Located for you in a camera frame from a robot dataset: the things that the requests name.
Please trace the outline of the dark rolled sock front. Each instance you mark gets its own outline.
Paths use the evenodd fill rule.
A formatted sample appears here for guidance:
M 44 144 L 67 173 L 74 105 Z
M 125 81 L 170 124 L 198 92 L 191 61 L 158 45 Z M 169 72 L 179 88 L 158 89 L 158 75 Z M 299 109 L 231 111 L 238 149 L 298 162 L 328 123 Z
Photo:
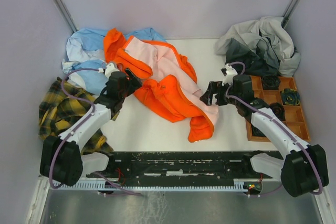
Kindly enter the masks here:
M 251 131 L 252 131 L 252 136 L 255 136 L 255 137 L 266 137 L 261 130 L 259 130 L 258 128 L 256 128 L 253 125 L 251 125 Z

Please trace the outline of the black rolled sock centre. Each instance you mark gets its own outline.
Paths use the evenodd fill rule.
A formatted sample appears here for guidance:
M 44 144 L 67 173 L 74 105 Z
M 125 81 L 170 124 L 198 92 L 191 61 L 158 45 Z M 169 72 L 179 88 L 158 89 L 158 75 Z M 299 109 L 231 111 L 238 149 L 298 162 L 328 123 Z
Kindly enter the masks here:
M 271 103 L 269 105 L 269 107 L 272 109 L 273 113 L 275 114 L 275 116 L 281 120 L 281 121 L 285 121 L 285 109 L 283 107 L 283 105 L 281 105 L 278 102 L 275 103 Z

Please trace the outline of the wooden compartment tray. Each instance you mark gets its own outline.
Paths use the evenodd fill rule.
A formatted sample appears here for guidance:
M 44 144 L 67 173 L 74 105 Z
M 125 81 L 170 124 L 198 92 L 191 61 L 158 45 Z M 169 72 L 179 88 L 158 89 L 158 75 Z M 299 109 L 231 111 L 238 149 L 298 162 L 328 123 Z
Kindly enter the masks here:
M 267 105 L 278 102 L 281 105 L 282 99 L 280 92 L 285 88 L 298 91 L 294 78 L 279 77 L 281 84 L 278 90 L 264 90 L 261 77 L 251 76 L 253 90 L 257 98 L 263 99 Z M 285 109 L 285 121 L 282 121 L 290 130 L 292 130 L 301 139 L 310 142 L 309 131 L 306 125 L 304 111 L 300 103 L 299 106 L 283 105 Z

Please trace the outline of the yellow black plaid shirt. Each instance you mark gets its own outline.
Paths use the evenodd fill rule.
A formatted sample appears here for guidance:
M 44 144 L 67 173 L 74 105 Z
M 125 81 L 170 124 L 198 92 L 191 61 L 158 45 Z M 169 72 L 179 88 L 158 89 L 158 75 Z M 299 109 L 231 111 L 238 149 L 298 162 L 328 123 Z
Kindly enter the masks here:
M 61 83 L 62 79 L 57 78 L 39 105 L 38 136 L 43 141 L 69 129 L 91 108 L 85 101 L 68 97 L 61 89 Z M 113 152 L 101 130 L 97 130 L 81 150 L 83 155 L 94 152 Z

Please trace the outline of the light blue garment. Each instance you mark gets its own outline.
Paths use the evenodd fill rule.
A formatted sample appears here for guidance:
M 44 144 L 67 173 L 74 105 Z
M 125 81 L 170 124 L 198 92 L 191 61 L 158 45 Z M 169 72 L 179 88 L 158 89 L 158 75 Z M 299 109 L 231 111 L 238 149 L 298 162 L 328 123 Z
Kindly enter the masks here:
M 82 28 L 73 33 L 66 43 L 67 59 L 62 61 L 62 70 L 68 74 L 77 69 L 85 69 L 70 75 L 68 82 L 89 93 L 99 95 L 108 78 L 103 73 L 91 69 L 107 65 L 103 51 L 106 29 Z

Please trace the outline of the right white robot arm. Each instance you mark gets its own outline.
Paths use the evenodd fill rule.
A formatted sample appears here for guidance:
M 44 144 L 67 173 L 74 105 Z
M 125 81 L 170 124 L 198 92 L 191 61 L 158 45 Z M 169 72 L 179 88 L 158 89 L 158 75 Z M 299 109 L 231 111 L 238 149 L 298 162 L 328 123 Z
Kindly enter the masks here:
M 239 115 L 259 129 L 282 155 L 278 159 L 263 152 L 255 153 L 242 162 L 243 175 L 254 177 L 262 173 L 272 177 L 293 197 L 306 193 L 322 194 L 329 184 L 325 150 L 297 136 L 276 117 L 264 100 L 255 97 L 249 75 L 238 74 L 224 81 L 211 81 L 200 100 L 206 105 L 234 105 Z

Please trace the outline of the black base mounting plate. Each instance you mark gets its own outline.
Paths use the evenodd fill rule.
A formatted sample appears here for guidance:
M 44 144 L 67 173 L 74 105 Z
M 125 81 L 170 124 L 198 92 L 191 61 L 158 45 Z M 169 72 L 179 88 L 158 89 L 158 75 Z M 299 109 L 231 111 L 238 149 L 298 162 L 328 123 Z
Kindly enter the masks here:
M 114 152 L 101 174 L 122 185 L 135 179 L 159 177 L 232 179 L 263 184 L 274 182 L 268 175 L 252 170 L 247 163 L 250 152 Z

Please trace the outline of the orange jacket pink lining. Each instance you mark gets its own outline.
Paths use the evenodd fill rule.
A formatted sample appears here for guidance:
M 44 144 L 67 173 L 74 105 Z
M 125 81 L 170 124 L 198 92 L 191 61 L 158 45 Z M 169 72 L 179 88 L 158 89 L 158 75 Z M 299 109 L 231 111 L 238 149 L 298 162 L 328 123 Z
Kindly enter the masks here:
M 168 42 L 125 38 L 111 29 L 103 39 L 106 62 L 125 72 L 131 70 L 142 82 L 135 97 L 160 117 L 175 123 L 190 119 L 188 141 L 198 142 L 213 136 L 219 117 L 216 105 L 201 100 L 203 92 L 188 58 Z

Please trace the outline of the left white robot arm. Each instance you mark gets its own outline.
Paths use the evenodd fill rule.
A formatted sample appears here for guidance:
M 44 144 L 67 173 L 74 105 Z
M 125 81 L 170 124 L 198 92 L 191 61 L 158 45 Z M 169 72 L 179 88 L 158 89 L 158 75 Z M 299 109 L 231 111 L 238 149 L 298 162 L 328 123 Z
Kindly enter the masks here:
M 116 171 L 109 154 L 82 155 L 81 150 L 97 130 L 118 116 L 126 97 L 141 88 L 142 81 L 129 68 L 121 72 L 112 63 L 96 72 L 105 74 L 108 81 L 99 96 L 88 101 L 89 111 L 69 129 L 44 140 L 40 174 L 48 177 L 53 189 L 63 185 L 72 187 L 88 174 L 110 177 Z

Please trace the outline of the grey crumpled garment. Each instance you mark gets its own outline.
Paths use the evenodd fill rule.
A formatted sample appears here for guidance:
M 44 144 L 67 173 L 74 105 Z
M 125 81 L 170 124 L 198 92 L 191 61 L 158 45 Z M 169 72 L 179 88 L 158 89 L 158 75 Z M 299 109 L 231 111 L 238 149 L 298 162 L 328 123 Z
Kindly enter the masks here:
M 242 61 L 251 75 L 279 74 L 293 77 L 301 54 L 282 27 L 283 17 L 266 16 L 232 25 L 215 43 L 226 62 Z

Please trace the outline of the black rolled sock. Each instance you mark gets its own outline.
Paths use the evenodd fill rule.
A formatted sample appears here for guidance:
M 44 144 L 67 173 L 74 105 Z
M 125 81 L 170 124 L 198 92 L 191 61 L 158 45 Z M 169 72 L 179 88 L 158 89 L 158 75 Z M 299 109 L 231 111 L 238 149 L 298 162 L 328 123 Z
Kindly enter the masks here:
M 285 109 L 283 107 L 283 105 L 281 105 L 278 102 L 275 103 L 271 103 L 269 105 L 269 107 L 272 109 L 273 113 L 275 114 L 275 116 L 281 120 L 281 121 L 285 121 Z
M 281 84 L 279 77 L 274 75 L 263 76 L 261 82 L 264 90 L 278 90 Z

